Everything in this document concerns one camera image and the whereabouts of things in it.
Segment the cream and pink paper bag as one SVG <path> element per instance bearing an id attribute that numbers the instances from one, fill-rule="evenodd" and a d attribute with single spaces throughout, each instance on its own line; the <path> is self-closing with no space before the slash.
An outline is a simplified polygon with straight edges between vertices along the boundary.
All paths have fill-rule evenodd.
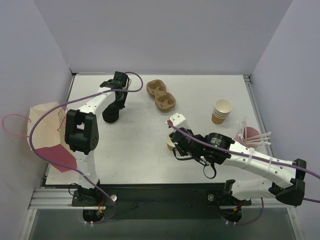
<path id="1" fill-rule="evenodd" d="M 50 109 L 58 105 L 58 102 L 49 102 L 33 106 L 30 108 L 29 117 L 15 113 L 8 114 L 2 119 L 2 127 L 12 135 L 27 137 L 27 142 L 30 145 L 29 135 L 36 121 Z M 46 159 L 77 169 L 74 153 L 65 142 L 66 110 L 68 109 L 65 107 L 59 107 L 44 117 L 33 132 L 32 144 L 37 153 Z M 12 115 L 27 119 L 27 134 L 17 134 L 6 129 L 4 125 L 5 119 Z"/>

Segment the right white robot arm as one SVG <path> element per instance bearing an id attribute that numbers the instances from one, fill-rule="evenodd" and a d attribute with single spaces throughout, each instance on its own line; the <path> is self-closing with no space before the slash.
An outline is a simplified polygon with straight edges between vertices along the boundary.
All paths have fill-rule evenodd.
<path id="1" fill-rule="evenodd" d="M 275 198 L 279 202 L 300 206 L 305 196 L 305 160 L 281 160 L 248 148 L 219 133 L 194 135 L 181 127 L 169 138 L 183 160 L 196 160 L 204 165 L 236 167 L 260 178 L 225 182 L 221 197 L 227 204 L 253 198 Z"/>

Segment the single brown paper cup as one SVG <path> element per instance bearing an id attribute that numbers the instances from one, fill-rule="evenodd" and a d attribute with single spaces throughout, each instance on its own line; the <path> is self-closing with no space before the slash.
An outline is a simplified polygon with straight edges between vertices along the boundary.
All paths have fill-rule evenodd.
<path id="1" fill-rule="evenodd" d="M 169 132 L 166 136 L 166 144 L 167 144 L 167 148 L 170 151 L 173 151 L 175 149 L 175 144 L 172 142 L 170 135 L 173 134 L 173 132 Z"/>

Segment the stack of brown paper cups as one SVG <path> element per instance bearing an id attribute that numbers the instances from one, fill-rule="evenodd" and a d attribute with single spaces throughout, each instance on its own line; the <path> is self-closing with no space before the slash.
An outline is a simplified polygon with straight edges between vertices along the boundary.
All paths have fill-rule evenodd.
<path id="1" fill-rule="evenodd" d="M 211 121 L 214 124 L 220 125 L 229 116 L 233 109 L 233 105 L 227 99 L 218 99 L 215 104 L 211 115 Z"/>

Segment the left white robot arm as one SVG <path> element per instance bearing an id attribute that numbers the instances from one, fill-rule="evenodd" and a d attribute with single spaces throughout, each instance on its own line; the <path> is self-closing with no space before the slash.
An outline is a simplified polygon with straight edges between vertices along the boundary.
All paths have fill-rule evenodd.
<path id="1" fill-rule="evenodd" d="M 88 180 L 98 185 L 100 180 L 96 173 L 94 149 L 98 146 L 98 118 L 102 117 L 108 124 L 119 119 L 119 111 L 125 107 L 131 80 L 123 72 L 115 72 L 112 79 L 100 84 L 98 91 L 107 93 L 91 98 L 77 110 L 66 114 L 65 142 L 74 152 L 77 170 L 81 171 L 75 198 L 95 206 L 103 199 L 103 194 Z"/>

